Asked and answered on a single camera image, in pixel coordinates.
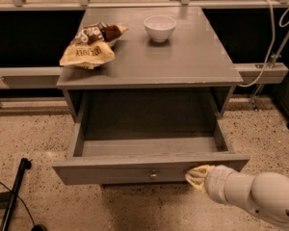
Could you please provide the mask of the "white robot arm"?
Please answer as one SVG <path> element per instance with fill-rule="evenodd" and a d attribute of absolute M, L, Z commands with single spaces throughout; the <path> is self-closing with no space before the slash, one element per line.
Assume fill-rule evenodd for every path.
<path fill-rule="evenodd" d="M 279 173 L 244 174 L 225 166 L 189 169 L 186 180 L 213 201 L 238 207 L 289 231 L 289 178 Z"/>

